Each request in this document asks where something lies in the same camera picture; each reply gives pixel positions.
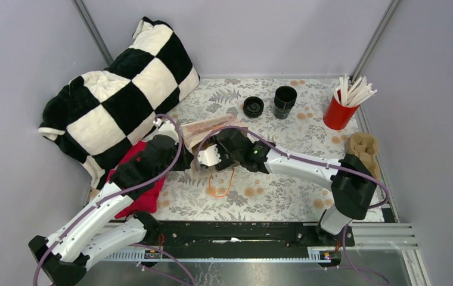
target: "floral pattern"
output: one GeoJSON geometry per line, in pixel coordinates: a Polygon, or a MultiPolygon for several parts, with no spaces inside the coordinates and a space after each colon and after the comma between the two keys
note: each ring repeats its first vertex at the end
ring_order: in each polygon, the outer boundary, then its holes
{"type": "MultiPolygon", "coordinates": [[[[323,123],[323,114],[336,79],[203,79],[169,115],[178,122],[191,123],[223,114],[233,114],[250,130],[277,145],[317,157],[340,158],[345,154],[348,137],[358,131],[353,118],[343,130],[331,130],[323,123]],[[283,85],[293,86],[297,103],[287,119],[272,114],[274,91],[283,85]],[[248,118],[242,112],[247,97],[263,99],[261,116],[248,118]]],[[[283,175],[250,173],[235,168],[227,196],[231,172],[212,178],[192,179],[188,172],[171,172],[158,200],[156,219],[172,220],[264,220],[318,221],[333,204],[327,189],[308,181],[283,175]]],[[[379,208],[369,210],[364,221],[382,222],[379,208]]]]}

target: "red fabric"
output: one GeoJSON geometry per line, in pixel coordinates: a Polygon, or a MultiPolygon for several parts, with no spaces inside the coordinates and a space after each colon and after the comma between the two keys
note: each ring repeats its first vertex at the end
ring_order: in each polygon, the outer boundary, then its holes
{"type": "MultiPolygon", "coordinates": [[[[139,141],[135,146],[130,148],[128,152],[125,154],[125,156],[121,159],[119,164],[126,163],[135,156],[138,152],[144,150],[146,148],[146,143],[139,141]]],[[[109,171],[109,176],[107,177],[107,181],[111,178],[112,174],[116,170],[111,170],[109,171]]],[[[115,218],[118,219],[120,217],[125,217],[132,212],[136,210],[145,210],[149,213],[155,213],[156,212],[156,201],[158,200],[158,196],[160,195],[160,191],[163,188],[163,183],[165,182],[165,177],[162,177],[159,179],[155,184],[154,188],[150,189],[149,191],[143,193],[137,200],[135,200],[130,206],[127,206],[124,210],[119,212],[115,218]]]]}

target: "gray wall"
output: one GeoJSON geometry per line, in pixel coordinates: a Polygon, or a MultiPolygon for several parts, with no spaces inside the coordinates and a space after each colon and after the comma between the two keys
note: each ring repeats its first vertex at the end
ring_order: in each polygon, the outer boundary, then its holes
{"type": "Polygon", "coordinates": [[[71,1],[0,0],[0,285],[31,285],[28,241],[80,210],[89,176],[37,127],[63,85],[103,66],[71,1]]]}
{"type": "Polygon", "coordinates": [[[453,1],[404,1],[367,68],[365,108],[432,285],[453,285],[453,1]]]}
{"type": "Polygon", "coordinates": [[[203,76],[351,73],[389,0],[85,0],[114,57],[143,16],[168,22],[203,76]]]}

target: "black and white checkered blanket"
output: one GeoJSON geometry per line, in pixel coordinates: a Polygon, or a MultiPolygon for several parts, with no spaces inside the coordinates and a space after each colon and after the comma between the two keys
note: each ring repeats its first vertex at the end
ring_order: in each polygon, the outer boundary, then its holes
{"type": "Polygon", "coordinates": [[[73,79],[51,99],[39,133],[81,162],[100,189],[128,149],[198,86],[181,41],[162,21],[144,17],[134,44],[103,71],[73,79]]]}

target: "red container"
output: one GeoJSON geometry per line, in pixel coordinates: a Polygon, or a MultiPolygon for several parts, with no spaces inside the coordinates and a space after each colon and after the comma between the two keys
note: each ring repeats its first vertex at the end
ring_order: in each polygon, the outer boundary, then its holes
{"type": "MultiPolygon", "coordinates": [[[[337,91],[337,94],[340,99],[340,91],[337,91]]],[[[342,106],[339,102],[337,102],[335,97],[332,97],[327,112],[325,112],[325,116],[323,116],[323,121],[330,129],[344,129],[351,117],[353,117],[353,114],[355,114],[358,107],[360,107],[360,105],[355,107],[342,106]]]]}

